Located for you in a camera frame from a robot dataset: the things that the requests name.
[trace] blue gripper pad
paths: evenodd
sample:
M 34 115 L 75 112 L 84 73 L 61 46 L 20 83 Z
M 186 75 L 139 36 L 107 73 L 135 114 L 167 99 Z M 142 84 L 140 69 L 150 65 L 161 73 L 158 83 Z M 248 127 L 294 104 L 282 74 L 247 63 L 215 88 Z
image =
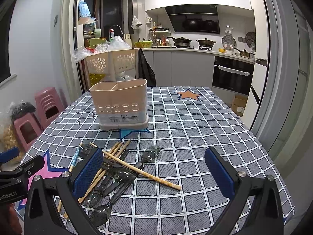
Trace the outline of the blue gripper pad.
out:
M 204 159 L 223 196 L 232 199 L 235 196 L 234 181 L 210 148 L 205 151 Z
M 18 155 L 18 147 L 12 147 L 9 150 L 0 153 L 0 164 L 5 164 L 6 162 L 12 160 L 14 157 L 17 157 Z
M 97 174 L 103 162 L 103 153 L 100 148 L 90 158 L 89 162 L 77 176 L 73 185 L 73 197 L 78 199 L 85 195 L 93 178 Z

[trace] window sill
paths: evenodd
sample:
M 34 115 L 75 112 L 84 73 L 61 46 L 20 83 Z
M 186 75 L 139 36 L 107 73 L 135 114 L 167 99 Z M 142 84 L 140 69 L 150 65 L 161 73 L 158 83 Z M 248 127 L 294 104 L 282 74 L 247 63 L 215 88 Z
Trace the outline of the window sill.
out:
M 9 83 L 10 81 L 12 81 L 13 79 L 15 79 L 17 77 L 16 74 L 11 75 L 10 77 L 6 78 L 4 81 L 0 82 L 0 88 L 2 88 L 4 85 L 6 85 L 7 83 Z

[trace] faucet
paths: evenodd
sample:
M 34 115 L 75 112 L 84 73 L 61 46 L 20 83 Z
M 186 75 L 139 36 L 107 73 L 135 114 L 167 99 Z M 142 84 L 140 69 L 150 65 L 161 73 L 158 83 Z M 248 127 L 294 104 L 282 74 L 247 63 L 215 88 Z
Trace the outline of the faucet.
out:
M 118 28 L 120 29 L 120 31 L 121 31 L 121 38 L 122 38 L 122 40 L 124 39 L 124 35 L 123 35 L 123 31 L 122 31 L 122 28 L 119 26 L 119 25 L 113 25 L 113 26 L 111 26 L 110 28 L 109 28 L 109 38 L 110 38 L 110 29 L 112 29 L 112 27 L 114 27 L 114 26 L 118 26 Z

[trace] blue packaging bag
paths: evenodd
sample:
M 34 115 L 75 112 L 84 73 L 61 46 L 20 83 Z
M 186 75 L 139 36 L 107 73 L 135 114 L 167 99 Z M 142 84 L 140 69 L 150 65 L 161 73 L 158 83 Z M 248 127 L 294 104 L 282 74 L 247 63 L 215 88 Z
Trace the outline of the blue packaging bag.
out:
M 78 9 L 79 9 L 81 17 L 90 17 L 91 16 L 88 5 L 84 1 L 80 0 L 78 2 Z

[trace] tablecloth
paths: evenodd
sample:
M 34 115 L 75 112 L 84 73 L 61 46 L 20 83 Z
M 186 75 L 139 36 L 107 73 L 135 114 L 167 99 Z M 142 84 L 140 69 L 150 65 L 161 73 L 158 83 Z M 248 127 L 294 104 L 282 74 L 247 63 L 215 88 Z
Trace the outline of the tablecloth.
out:
M 199 100 L 180 99 L 176 92 L 188 89 L 201 95 Z M 135 164 L 147 147 L 158 145 L 162 149 L 160 155 L 145 164 L 144 171 L 179 184 L 182 190 L 139 176 L 113 206 L 110 220 L 99 227 L 103 234 L 205 234 L 229 201 L 205 164 L 204 151 L 209 146 L 214 146 L 236 170 L 244 170 L 249 176 L 273 175 L 284 218 L 286 222 L 291 219 L 294 205 L 279 171 L 240 117 L 209 88 L 147 88 L 147 99 L 150 132 L 132 132 L 123 139 L 131 140 L 125 161 Z M 120 139 L 119 131 L 101 130 L 93 114 L 95 108 L 87 92 L 45 129 L 24 161 L 49 149 L 51 166 L 66 168 L 81 142 L 93 142 L 109 150 Z M 233 232 L 242 227 L 252 201 L 251 196 Z M 69 220 L 64 220 L 64 224 L 76 233 Z

